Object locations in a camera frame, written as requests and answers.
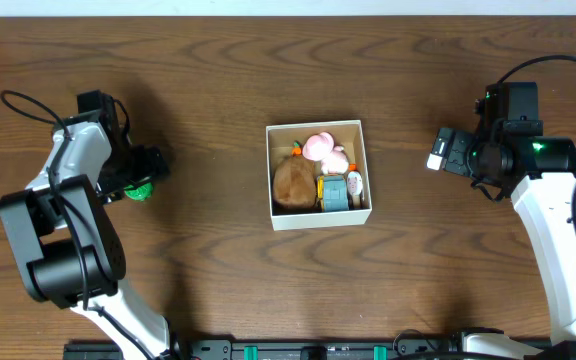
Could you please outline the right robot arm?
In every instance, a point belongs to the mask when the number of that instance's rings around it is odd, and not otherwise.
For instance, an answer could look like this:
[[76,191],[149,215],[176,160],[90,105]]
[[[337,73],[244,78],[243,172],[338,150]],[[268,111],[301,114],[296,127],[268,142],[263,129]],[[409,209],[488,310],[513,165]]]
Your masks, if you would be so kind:
[[470,179],[481,192],[510,199],[529,236],[545,289],[550,345],[545,349],[496,330],[466,330],[452,354],[464,359],[576,359],[576,147],[547,137],[534,82],[487,86],[475,103],[474,132],[438,131],[428,168]]

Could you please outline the green round toy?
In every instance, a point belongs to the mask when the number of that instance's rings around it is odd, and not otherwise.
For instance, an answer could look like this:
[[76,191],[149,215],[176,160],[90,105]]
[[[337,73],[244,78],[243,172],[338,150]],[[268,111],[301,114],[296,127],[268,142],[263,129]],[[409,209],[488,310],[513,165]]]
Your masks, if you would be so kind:
[[124,189],[124,194],[131,200],[144,202],[149,199],[154,192],[154,185],[151,182],[140,186],[128,186]]

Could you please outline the brown plush capybara toy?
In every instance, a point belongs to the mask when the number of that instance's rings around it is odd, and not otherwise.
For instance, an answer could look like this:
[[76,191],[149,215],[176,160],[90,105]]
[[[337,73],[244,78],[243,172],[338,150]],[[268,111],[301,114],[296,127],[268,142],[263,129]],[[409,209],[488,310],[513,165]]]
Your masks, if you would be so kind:
[[286,210],[307,210],[316,204],[315,163],[304,156],[298,142],[274,172],[272,199]]

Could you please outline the white cardboard box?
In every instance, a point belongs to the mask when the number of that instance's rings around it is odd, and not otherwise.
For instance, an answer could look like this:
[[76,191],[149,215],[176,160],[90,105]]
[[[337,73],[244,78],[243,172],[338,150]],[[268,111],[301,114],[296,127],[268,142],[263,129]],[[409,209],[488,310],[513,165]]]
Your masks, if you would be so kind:
[[[350,163],[355,164],[360,174],[363,189],[359,194],[360,208],[353,209],[352,196],[346,193],[350,209],[347,211],[322,212],[321,210],[284,210],[272,199],[272,182],[275,168],[291,154],[295,141],[303,145],[315,134],[328,132],[336,144],[344,147]],[[273,229],[297,230],[335,226],[363,225],[372,211],[371,188],[365,142],[360,120],[337,120],[311,123],[272,125],[266,127],[266,162],[268,199]]]

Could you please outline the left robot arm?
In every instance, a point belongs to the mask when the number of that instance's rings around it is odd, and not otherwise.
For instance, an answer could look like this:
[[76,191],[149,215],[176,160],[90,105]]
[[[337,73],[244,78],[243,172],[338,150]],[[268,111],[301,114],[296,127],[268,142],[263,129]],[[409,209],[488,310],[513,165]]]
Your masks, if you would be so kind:
[[169,321],[126,280],[119,236],[104,207],[149,197],[170,171],[160,150],[132,144],[123,104],[99,90],[77,97],[76,115],[51,112],[53,148],[40,173],[0,199],[0,218],[22,283],[95,323],[123,359],[180,359]]

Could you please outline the pig face rattle drum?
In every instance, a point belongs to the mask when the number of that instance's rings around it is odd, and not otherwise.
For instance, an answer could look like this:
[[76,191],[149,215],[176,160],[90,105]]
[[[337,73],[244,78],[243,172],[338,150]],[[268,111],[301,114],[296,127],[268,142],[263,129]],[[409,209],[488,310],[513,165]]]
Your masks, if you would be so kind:
[[358,171],[350,171],[346,177],[346,188],[352,201],[352,207],[362,208],[363,178]]

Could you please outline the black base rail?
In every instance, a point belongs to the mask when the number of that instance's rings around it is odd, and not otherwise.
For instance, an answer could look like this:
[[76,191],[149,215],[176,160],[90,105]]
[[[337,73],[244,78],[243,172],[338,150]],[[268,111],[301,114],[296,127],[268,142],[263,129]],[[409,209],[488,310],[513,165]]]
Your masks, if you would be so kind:
[[566,359],[548,341],[515,340],[497,329],[475,328],[452,335],[406,330],[392,341],[175,340],[159,359],[345,360],[345,359]]

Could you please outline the yellow grey toy truck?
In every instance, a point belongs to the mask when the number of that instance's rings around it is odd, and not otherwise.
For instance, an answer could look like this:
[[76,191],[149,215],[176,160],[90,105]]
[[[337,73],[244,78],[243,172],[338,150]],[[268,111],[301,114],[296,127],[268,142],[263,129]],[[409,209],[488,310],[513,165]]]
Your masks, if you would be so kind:
[[348,211],[347,183],[342,175],[317,178],[317,198],[322,212]]

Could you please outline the white pink plush duck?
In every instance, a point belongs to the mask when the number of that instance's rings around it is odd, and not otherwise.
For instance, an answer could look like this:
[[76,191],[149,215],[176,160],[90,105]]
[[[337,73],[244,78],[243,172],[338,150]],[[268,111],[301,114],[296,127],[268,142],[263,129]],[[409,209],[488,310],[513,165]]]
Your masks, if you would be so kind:
[[350,170],[350,160],[342,145],[337,145],[329,132],[310,136],[302,147],[302,156],[319,162],[324,175],[345,174]]

